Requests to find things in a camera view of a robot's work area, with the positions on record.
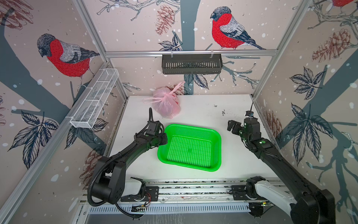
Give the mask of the green plastic basket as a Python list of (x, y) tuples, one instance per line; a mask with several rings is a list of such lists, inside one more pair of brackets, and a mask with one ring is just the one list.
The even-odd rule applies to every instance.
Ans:
[(212, 129), (171, 124), (165, 128), (166, 145), (159, 146), (158, 159), (165, 164), (208, 172), (222, 164), (222, 138)]

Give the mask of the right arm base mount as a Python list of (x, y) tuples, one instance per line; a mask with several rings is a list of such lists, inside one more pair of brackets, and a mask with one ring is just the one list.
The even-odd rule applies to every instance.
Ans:
[(247, 183), (246, 185), (232, 185), (231, 190), (228, 192), (233, 196), (234, 200), (259, 200), (264, 201), (267, 200), (264, 197), (261, 197), (257, 194), (255, 185)]

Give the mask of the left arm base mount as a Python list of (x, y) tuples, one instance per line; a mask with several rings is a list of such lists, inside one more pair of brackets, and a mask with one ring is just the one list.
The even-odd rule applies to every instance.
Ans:
[(142, 188), (137, 195), (121, 197), (120, 202), (157, 202), (158, 195), (158, 186), (146, 186), (145, 189)]

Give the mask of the pink plastic bag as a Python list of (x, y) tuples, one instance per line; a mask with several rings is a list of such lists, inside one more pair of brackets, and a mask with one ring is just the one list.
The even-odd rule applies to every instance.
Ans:
[(172, 90), (162, 87), (153, 92), (153, 96), (143, 99), (145, 104), (152, 104), (153, 109), (163, 118), (172, 119), (180, 113), (180, 101), (175, 93), (184, 87), (185, 81), (178, 83)]

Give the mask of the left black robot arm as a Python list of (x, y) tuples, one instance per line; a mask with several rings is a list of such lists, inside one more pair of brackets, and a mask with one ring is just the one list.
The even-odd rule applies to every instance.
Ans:
[(164, 126), (159, 121), (149, 121), (144, 130), (134, 135), (129, 146), (111, 157), (101, 157), (88, 185), (88, 203), (94, 207), (116, 204), (124, 196), (127, 168), (149, 149), (167, 143)]

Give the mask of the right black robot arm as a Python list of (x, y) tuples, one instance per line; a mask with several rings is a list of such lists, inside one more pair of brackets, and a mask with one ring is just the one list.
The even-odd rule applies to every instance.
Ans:
[(275, 145), (261, 136), (257, 118), (246, 117), (242, 123), (229, 120), (227, 130), (240, 136), (245, 147), (267, 164), (290, 191), (286, 193), (265, 178), (255, 176), (246, 181), (247, 198), (269, 200), (288, 214), (295, 224), (336, 223), (333, 194), (327, 189), (319, 189), (293, 168)]

